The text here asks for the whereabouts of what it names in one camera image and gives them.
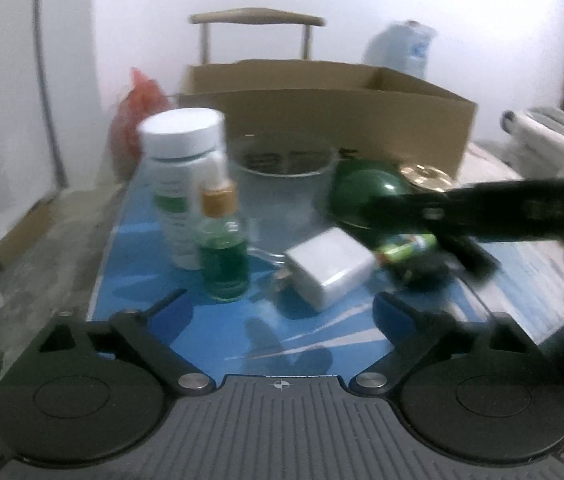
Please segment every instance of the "red plastic bag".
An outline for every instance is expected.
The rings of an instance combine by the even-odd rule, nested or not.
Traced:
[[[142,142],[137,125],[145,118],[171,108],[155,79],[149,79],[137,68],[132,68],[131,80],[133,89],[120,103],[108,130],[113,169],[122,180],[133,176],[142,158]]]

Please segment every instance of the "small glass bottle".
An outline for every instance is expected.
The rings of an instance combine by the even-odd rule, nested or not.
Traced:
[[[235,183],[226,166],[223,152],[209,155],[196,242],[207,293],[215,300],[234,301],[249,288],[248,240],[237,214]]]

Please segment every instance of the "blue tablecloth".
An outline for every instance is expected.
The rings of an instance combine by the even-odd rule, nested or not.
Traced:
[[[507,311],[537,342],[564,323],[564,252],[553,242],[488,244],[502,271],[479,291],[489,310]],[[348,382],[385,355],[391,344],[376,328],[372,300],[393,290],[378,272],[322,313],[293,290],[272,290],[273,269],[252,258],[251,288],[235,303],[217,303],[200,274],[175,267],[160,232],[151,193],[140,172],[130,184],[102,265],[89,317],[107,319],[124,308],[146,309],[178,286],[171,347],[220,383],[226,374],[339,375]],[[444,308],[462,320],[486,318],[480,301],[460,283],[427,294],[400,292],[413,306]]]

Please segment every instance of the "green battery label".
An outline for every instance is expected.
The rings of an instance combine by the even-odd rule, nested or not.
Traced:
[[[397,235],[389,238],[377,250],[383,265],[393,265],[435,247],[437,240],[431,233],[422,235]]]

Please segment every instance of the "ribbed plastic surface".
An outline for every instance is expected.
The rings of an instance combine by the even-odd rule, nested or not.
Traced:
[[[73,470],[9,462],[0,480],[559,480],[555,458],[512,468],[456,462],[423,446],[389,404],[355,397],[337,378],[229,376],[179,400],[141,446]]]

